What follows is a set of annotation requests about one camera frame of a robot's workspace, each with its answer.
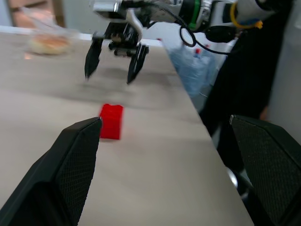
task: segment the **red plastic block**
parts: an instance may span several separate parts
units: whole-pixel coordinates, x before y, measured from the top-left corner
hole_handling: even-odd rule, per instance
[[[123,106],[104,104],[99,116],[103,120],[100,138],[120,140]]]

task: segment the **bread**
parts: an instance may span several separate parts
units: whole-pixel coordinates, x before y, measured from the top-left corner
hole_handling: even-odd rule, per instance
[[[70,49],[71,43],[64,36],[37,34],[29,41],[32,52],[37,54],[61,54]]]

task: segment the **yellow cable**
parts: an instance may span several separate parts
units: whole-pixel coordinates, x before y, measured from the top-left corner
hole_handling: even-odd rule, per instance
[[[231,21],[232,23],[238,27],[238,28],[241,28],[241,29],[250,29],[250,28],[254,28],[254,27],[257,27],[259,29],[262,28],[262,21],[257,21],[256,23],[254,23],[253,25],[241,25],[239,24],[236,19],[235,19],[235,8],[236,8],[236,5],[237,5],[237,2],[233,3],[231,5],[231,9],[230,9],[230,17],[231,17]]]

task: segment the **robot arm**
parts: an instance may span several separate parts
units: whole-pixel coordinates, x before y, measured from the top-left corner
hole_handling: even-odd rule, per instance
[[[141,70],[149,48],[139,44],[143,28],[151,21],[178,23],[192,32],[203,32],[213,42],[229,42],[243,29],[261,26],[281,5],[276,0],[96,0],[95,13],[110,21],[105,33],[96,32],[86,57],[89,78],[99,63],[102,41],[111,40],[109,49],[116,56],[132,58],[127,83]]]

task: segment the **table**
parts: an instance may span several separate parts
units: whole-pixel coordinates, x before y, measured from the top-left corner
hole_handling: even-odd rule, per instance
[[[0,34],[0,206],[61,130],[110,103],[125,107],[122,139],[100,141],[80,226],[253,225],[162,48],[128,86],[129,59],[106,48],[87,82],[89,42],[47,57],[27,38]]]

